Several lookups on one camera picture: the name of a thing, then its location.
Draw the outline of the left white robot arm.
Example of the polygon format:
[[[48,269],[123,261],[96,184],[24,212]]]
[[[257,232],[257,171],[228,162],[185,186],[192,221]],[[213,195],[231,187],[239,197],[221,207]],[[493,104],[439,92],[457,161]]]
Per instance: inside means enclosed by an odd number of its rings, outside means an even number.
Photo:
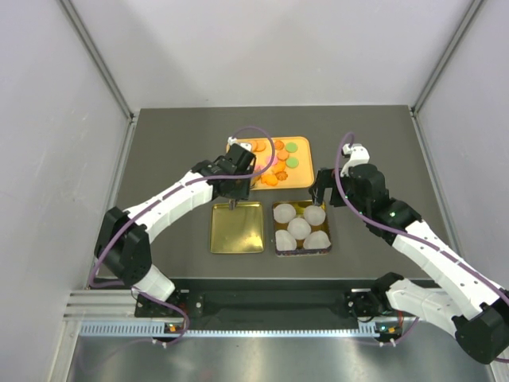
[[[175,184],[141,204],[109,209],[103,218],[94,255],[123,286],[153,298],[153,306],[169,316],[180,308],[174,283],[153,265],[151,244],[165,229],[193,209],[217,197],[246,200],[255,169],[251,144],[229,142],[216,160],[198,162]]]

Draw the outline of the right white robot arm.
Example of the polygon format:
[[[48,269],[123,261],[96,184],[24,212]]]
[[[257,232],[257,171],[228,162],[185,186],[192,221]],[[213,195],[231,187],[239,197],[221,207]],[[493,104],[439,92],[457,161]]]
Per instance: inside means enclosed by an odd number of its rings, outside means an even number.
[[[372,164],[321,169],[309,189],[321,204],[331,191],[333,207],[348,207],[368,230],[417,264],[441,289],[431,292],[388,273],[371,288],[371,305],[382,315],[402,310],[454,337],[481,364],[507,363],[508,291],[448,247],[406,202],[390,196],[384,175]]]

